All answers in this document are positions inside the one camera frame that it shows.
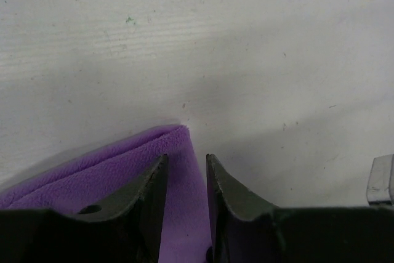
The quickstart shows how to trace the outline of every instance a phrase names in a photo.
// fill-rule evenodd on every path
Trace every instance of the white painted wood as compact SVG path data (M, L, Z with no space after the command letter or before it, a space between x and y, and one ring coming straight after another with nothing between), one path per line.
M281 206L366 204L394 152L393 5L0 0L2 188L183 123L203 170Z

